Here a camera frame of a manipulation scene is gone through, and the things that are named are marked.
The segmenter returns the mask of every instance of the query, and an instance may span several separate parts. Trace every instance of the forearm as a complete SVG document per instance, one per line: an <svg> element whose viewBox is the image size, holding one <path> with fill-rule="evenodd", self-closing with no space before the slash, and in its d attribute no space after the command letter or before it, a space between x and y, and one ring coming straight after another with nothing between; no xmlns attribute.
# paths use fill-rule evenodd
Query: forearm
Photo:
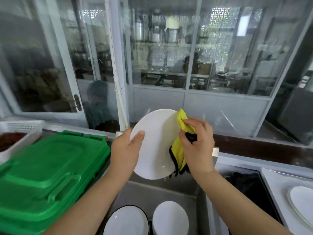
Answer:
<svg viewBox="0 0 313 235"><path fill-rule="evenodd" d="M43 234L94 235L125 180L105 174Z"/></svg>
<svg viewBox="0 0 313 235"><path fill-rule="evenodd" d="M292 234L218 172L198 175L196 180L234 235Z"/></svg>

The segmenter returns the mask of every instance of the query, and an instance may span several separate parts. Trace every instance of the towel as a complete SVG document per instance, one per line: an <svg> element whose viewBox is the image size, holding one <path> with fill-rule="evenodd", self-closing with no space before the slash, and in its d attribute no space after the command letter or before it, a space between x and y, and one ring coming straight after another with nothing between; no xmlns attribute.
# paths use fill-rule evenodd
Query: towel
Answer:
<svg viewBox="0 0 313 235"><path fill-rule="evenodd" d="M197 134L194 127L191 127L187 124L185 124L182 120L188 119L185 111L183 109L180 109L177 114L177 124L181 130L183 130L186 134L187 139L189 142L197 141ZM185 158L184 158L184 152L182 149L182 143L180 142L179 137L176 138L173 145L170 147L170 155L175 165L175 176L179 174L183 174L185 171L188 173L189 168L186 164Z"/></svg>

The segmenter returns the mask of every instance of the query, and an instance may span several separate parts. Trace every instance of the plate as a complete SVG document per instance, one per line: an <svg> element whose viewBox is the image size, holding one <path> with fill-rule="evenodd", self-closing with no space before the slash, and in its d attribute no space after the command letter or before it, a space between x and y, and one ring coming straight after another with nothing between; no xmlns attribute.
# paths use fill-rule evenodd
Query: plate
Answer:
<svg viewBox="0 0 313 235"><path fill-rule="evenodd" d="M313 227L313 189L296 186L290 189L287 195L297 214Z"/></svg>
<svg viewBox="0 0 313 235"><path fill-rule="evenodd" d="M147 215L137 206L127 205L116 210L109 218L103 235L148 235Z"/></svg>
<svg viewBox="0 0 313 235"><path fill-rule="evenodd" d="M174 201L165 201L153 213L152 228L154 235L187 235L189 220L186 211Z"/></svg>
<svg viewBox="0 0 313 235"><path fill-rule="evenodd" d="M145 115L133 128L131 140L146 132L134 172L145 179L157 180L175 171L169 149L178 137L177 111L161 109Z"/></svg>

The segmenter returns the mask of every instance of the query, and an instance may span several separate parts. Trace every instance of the sink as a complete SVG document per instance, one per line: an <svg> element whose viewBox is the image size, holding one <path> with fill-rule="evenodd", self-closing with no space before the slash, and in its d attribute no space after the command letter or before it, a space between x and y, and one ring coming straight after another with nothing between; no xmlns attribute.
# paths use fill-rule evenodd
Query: sink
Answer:
<svg viewBox="0 0 313 235"><path fill-rule="evenodd" d="M174 201L186 211L189 219L188 235L210 233L206 195L192 175L185 172L177 177L173 174L171 178L159 180L143 179L133 173L112 203L100 226L99 234L103 234L108 218L118 208L125 205L138 206L146 213L149 221L152 221L156 207L164 201Z"/></svg>

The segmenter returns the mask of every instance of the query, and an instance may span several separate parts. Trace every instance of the green trash bin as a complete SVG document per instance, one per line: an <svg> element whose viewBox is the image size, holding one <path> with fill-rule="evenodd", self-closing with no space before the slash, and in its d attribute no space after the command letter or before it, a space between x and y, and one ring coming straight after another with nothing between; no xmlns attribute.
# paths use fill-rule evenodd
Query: green trash bin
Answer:
<svg viewBox="0 0 313 235"><path fill-rule="evenodd" d="M41 234L84 193L110 148L104 137L64 131L0 166L0 232Z"/></svg>

